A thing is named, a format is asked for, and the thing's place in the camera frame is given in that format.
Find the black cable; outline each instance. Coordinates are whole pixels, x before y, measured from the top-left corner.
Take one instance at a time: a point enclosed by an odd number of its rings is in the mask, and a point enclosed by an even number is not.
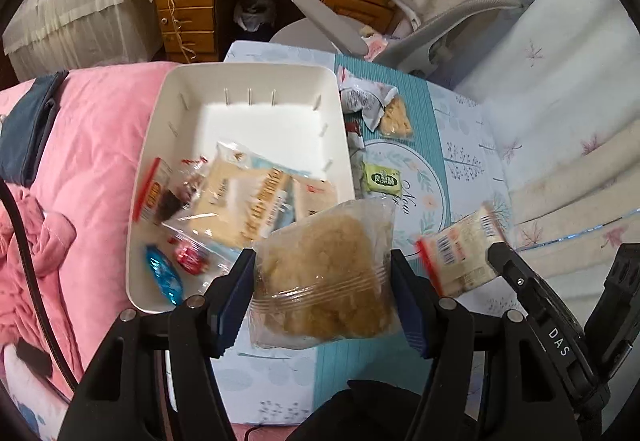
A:
[[[4,180],[0,178],[0,201],[4,204],[9,219],[14,227],[15,240],[18,243],[18,251],[20,251],[20,260],[22,261],[22,268],[24,270],[24,277],[27,281],[27,287],[29,288],[29,294],[31,295],[31,301],[33,302],[33,308],[35,309],[36,316],[40,328],[44,333],[44,337],[49,345],[49,350],[56,360],[56,364],[60,368],[62,376],[65,377],[66,384],[71,388],[73,392],[76,391],[78,382],[71,372],[68,363],[66,363],[65,356],[62,354],[62,350],[58,345],[56,336],[51,328],[49,317],[47,316],[47,310],[42,302],[42,296],[40,296],[40,289],[38,288],[38,279],[33,268],[33,261],[31,260],[31,250],[27,241],[27,234],[24,231],[24,224],[18,211],[18,206],[15,204],[14,196],[12,196],[9,187]]]
[[[249,430],[247,430],[247,431],[244,433],[244,441],[249,441],[249,434],[250,434],[251,432],[253,432],[254,430],[258,430],[259,428],[262,428],[262,427],[263,427],[263,425],[256,425],[256,426],[252,426]]]

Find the pink plush cloth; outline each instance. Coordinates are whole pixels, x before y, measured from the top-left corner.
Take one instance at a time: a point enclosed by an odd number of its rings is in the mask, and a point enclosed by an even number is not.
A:
[[[64,215],[50,212],[45,217],[29,190],[9,185],[22,217],[31,246],[33,268],[51,328],[67,363],[77,378],[82,375],[78,346],[63,306],[58,269],[73,243],[76,232]],[[31,302],[15,240],[14,227],[4,207],[0,208],[0,345],[19,338],[49,352]],[[57,365],[53,364],[53,384],[70,395]]]
[[[81,69],[60,87],[60,111],[31,194],[76,229],[60,285],[84,367],[118,313],[131,306],[125,290],[131,195],[150,114],[174,67]],[[8,114],[32,83],[0,93],[0,114]]]

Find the red package edge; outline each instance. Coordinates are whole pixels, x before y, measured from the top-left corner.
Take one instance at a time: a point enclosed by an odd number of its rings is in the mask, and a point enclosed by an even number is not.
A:
[[[431,280],[431,284],[433,284],[433,287],[436,290],[436,293],[438,294],[438,296],[442,297],[444,294],[444,291],[442,290],[440,277],[438,277],[436,270],[433,268],[433,264],[431,263],[431,259],[429,258],[429,253],[427,253],[427,248],[422,242],[422,239],[418,239],[415,243],[415,246],[418,248],[418,253],[420,254],[420,260],[422,261],[424,270],[427,273],[427,277],[429,277],[429,280]]]
[[[133,205],[133,214],[131,216],[131,220],[134,223],[136,223],[140,218],[140,214],[142,213],[142,205],[145,202],[146,191],[148,190],[149,185],[151,184],[151,180],[154,178],[156,170],[158,170],[159,164],[160,164],[160,158],[156,157],[153,163],[151,163],[151,168],[149,169],[149,173],[146,175],[145,182],[142,184],[142,188],[138,193],[138,198],[136,199],[136,203]]]

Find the circular plate print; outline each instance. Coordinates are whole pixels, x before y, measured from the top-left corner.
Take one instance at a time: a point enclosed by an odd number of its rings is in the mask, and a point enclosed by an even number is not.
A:
[[[440,180],[424,157],[401,143],[375,139],[365,143],[365,151],[367,163],[400,171],[402,195],[392,196],[396,203],[393,247],[412,259],[418,254],[418,237],[444,228],[445,196]],[[364,196],[384,194],[364,192]]]

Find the teal stripe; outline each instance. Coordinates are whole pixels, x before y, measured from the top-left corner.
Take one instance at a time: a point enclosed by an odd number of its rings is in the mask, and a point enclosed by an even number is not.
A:
[[[451,223],[449,189],[445,172],[440,135],[427,82],[402,72],[369,64],[349,56],[335,57],[335,70],[344,66],[356,76],[376,82],[395,85],[406,105],[414,128],[414,139],[397,140],[417,151],[433,167],[446,195],[446,225]],[[360,116],[347,115],[347,121],[361,122],[364,141],[384,138],[380,132],[371,132]],[[414,271],[421,273],[420,262],[410,261]],[[375,379],[422,393],[431,368],[431,361],[422,360],[406,343],[404,335],[372,340],[342,340],[317,348],[314,409],[320,407],[336,392],[346,388],[349,379]]]

